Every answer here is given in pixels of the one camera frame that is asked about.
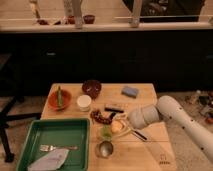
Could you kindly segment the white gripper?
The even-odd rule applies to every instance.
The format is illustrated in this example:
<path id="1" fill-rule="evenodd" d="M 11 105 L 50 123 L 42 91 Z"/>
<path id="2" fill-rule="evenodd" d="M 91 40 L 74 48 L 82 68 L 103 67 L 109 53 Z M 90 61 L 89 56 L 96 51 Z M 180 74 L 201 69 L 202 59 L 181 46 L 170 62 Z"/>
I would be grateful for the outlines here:
<path id="1" fill-rule="evenodd" d="M 159 113 L 154 105 L 146 107 L 136 108 L 127 114 L 116 114 L 113 120 L 127 120 L 134 129 L 143 129 L 150 124 L 160 121 Z M 115 137 L 121 137 L 129 134 L 131 129 L 129 127 L 123 128 L 118 133 L 115 133 Z"/>

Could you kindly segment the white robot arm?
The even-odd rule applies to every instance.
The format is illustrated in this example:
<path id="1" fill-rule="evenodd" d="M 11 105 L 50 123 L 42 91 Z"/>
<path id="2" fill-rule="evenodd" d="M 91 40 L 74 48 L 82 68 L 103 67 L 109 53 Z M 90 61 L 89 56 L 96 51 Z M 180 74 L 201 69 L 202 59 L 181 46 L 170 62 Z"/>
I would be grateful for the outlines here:
<path id="1" fill-rule="evenodd" d="M 134 108 L 127 113 L 124 123 L 130 130 L 144 129 L 164 118 L 173 119 L 213 163 L 213 133 L 191 118 L 171 96 L 161 96 L 155 105 Z"/>

